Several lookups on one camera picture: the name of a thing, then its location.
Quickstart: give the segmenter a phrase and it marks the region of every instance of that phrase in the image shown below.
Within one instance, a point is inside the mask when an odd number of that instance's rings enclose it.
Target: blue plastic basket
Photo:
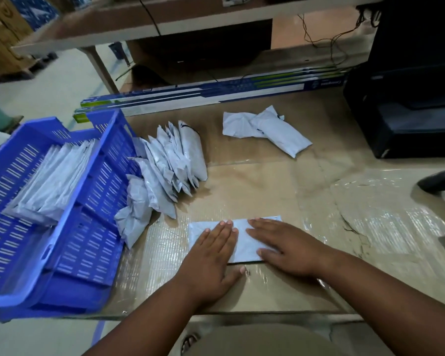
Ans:
[[[123,248],[114,215],[127,205],[126,174],[140,170],[122,112],[88,116],[94,128],[82,131],[29,121],[0,147],[0,321],[95,312],[109,296]],[[92,138],[100,142],[56,227],[1,213],[51,145]]]

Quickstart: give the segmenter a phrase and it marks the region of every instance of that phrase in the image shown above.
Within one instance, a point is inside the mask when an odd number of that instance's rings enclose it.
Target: cardboard box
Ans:
[[[0,20],[0,76],[21,72],[36,63],[31,56],[19,56],[11,50],[18,38]]]
[[[222,135],[224,111],[259,113],[270,105],[313,142],[295,159],[267,139]],[[99,316],[128,315],[171,279],[187,253],[189,222],[275,215],[445,303],[445,244],[440,239],[445,202],[415,186],[445,169],[445,159],[375,159],[341,88],[127,120],[141,137],[155,136],[157,126],[168,121],[187,122],[201,135],[208,180],[193,197],[180,196],[177,220],[160,216],[124,252],[111,298]],[[335,293],[316,281],[264,263],[246,266],[246,278],[202,313],[347,312]]]
[[[10,0],[0,0],[0,21],[21,41],[33,33]]]

